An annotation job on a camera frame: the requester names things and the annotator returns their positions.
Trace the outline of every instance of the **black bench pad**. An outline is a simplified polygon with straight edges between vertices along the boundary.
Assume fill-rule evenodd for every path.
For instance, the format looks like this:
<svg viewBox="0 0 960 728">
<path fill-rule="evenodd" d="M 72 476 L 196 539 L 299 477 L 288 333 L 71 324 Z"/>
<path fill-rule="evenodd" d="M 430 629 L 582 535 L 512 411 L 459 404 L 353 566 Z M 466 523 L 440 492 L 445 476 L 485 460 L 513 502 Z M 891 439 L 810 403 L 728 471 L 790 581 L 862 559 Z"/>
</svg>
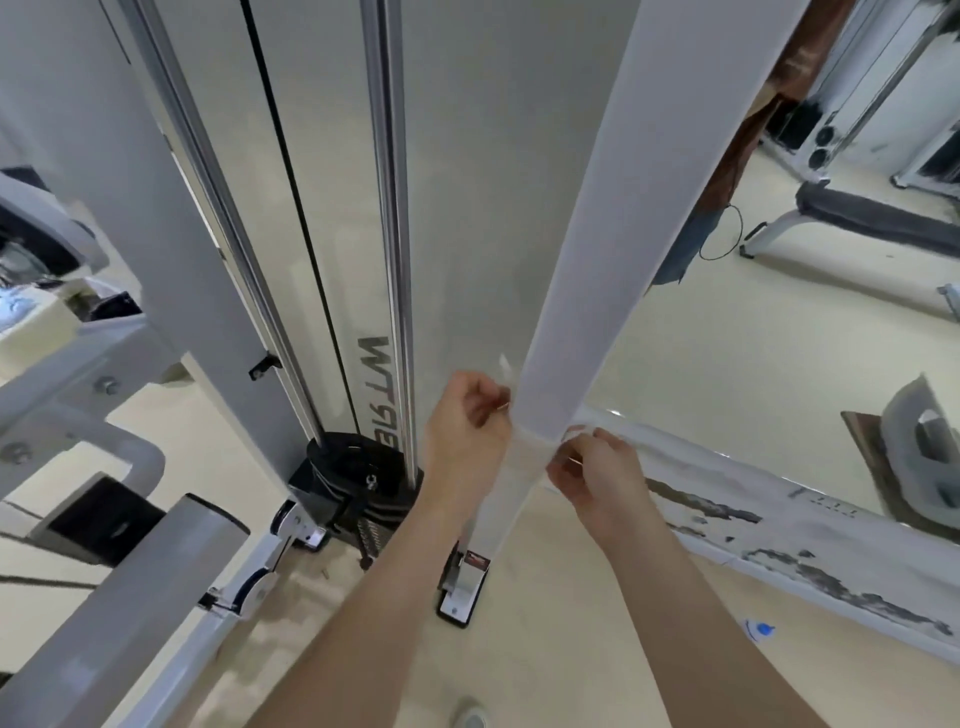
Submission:
<svg viewBox="0 0 960 728">
<path fill-rule="evenodd" d="M 960 226 L 866 197 L 804 182 L 797 190 L 797 210 L 846 231 L 960 258 Z"/>
</svg>

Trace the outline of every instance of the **machine leg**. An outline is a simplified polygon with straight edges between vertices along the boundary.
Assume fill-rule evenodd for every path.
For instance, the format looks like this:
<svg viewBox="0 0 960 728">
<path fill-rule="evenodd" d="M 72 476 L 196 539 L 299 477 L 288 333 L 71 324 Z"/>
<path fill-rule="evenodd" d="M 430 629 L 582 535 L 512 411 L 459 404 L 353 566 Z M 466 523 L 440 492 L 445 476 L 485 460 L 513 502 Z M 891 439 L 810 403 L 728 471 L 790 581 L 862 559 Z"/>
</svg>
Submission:
<svg viewBox="0 0 960 728">
<path fill-rule="evenodd" d="M 765 223 L 761 226 L 757 226 L 750 231 L 750 234 L 744 239 L 743 245 L 740 246 L 740 254 L 743 257 L 754 258 L 757 253 L 762 253 L 764 250 L 770 247 L 770 244 L 776 240 L 778 237 L 783 235 L 790 228 L 793 228 L 795 225 L 800 225 L 802 223 L 815 222 L 813 218 L 806 217 L 797 209 L 792 209 L 789 212 L 784 212 L 783 215 L 778 217 L 769 225 Z"/>
</svg>

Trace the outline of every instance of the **hand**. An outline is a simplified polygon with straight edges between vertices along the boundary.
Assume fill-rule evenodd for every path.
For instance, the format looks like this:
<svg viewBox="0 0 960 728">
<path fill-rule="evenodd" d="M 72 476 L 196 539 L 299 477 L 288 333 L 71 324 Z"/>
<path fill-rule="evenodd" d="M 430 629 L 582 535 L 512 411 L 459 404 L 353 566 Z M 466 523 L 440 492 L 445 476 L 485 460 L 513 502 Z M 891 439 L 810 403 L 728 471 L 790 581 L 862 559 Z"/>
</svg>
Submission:
<svg viewBox="0 0 960 728">
<path fill-rule="evenodd" d="M 479 372 L 457 372 L 426 424 L 417 502 L 466 523 L 493 487 L 510 441 L 510 390 Z"/>
<path fill-rule="evenodd" d="M 561 445 L 546 471 L 608 555 L 630 540 L 638 521 L 657 513 L 636 450 L 600 427 Z"/>
</svg>

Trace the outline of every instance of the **floor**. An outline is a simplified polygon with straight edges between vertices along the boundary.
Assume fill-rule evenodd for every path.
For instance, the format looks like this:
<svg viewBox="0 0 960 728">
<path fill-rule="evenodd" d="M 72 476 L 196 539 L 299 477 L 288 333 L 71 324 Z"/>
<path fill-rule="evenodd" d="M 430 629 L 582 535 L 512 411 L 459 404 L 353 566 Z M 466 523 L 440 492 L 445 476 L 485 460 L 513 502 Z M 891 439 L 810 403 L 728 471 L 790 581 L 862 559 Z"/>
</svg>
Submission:
<svg viewBox="0 0 960 728">
<path fill-rule="evenodd" d="M 841 188 L 886 193 L 855 171 L 836 177 Z M 735 199 L 747 229 L 789 209 L 794 189 L 774 162 L 756 155 Z M 937 198 L 896 194 L 907 200 L 901 204 L 932 206 L 928 214 L 952 214 Z M 732 244 L 735 217 L 728 213 L 706 255 Z M 960 271 L 848 238 L 804 226 L 784 236 L 780 255 L 697 261 L 681 285 L 651 292 L 637 309 L 591 403 L 877 509 L 839 411 L 877 412 L 928 371 L 947 410 L 960 412 L 960 386 L 950 377 L 960 331 L 932 310 L 935 300 L 908 300 L 944 276 L 960 279 Z M 861 269 L 879 273 L 858 279 Z M 896 295 L 880 290 L 880 273 L 900 282 Z M 169 505 L 193 490 L 254 533 L 279 505 L 280 493 L 199 385 L 147 388 L 111 420 L 167 453 L 157 500 Z M 112 467 L 90 452 L 69 457 L 21 489 L 17 502 L 42 512 L 64 484 L 80 479 L 77 472 Z M 101 576 L 57 557 L 28 560 L 19 548 L 0 542 L 6 572 Z M 735 617 L 777 626 L 761 649 L 830 725 L 893 728 L 918 718 L 933 728 L 956 724 L 960 667 L 750 577 L 698 564 Z M 231 635 L 174 725 L 242 726 L 360 576 L 357 554 L 337 544 L 318 555 L 292 554 L 283 572 L 259 618 Z M 3 589 L 0 668 L 16 669 L 82 596 Z M 521 514 L 470 628 L 428 620 L 397 726 L 440 728 L 466 695 L 486 703 L 497 725 L 668 725 L 612 574 L 567 504 L 545 489 L 536 489 Z"/>
</svg>

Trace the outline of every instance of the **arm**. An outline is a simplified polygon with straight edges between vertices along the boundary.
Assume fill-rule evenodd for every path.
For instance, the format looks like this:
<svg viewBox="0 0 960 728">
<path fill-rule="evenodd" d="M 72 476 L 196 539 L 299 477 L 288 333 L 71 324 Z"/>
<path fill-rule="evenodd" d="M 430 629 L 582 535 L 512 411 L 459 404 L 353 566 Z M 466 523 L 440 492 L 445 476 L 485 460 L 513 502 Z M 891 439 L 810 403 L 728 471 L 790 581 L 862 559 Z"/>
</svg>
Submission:
<svg viewBox="0 0 960 728">
<path fill-rule="evenodd" d="M 598 429 L 561 448 L 548 473 L 613 567 L 674 728 L 826 728 L 686 555 L 632 447 Z"/>
<path fill-rule="evenodd" d="M 249 728 L 394 724 L 446 557 L 503 459 L 509 396 L 487 376 L 453 376 L 426 426 L 417 503 Z"/>
</svg>

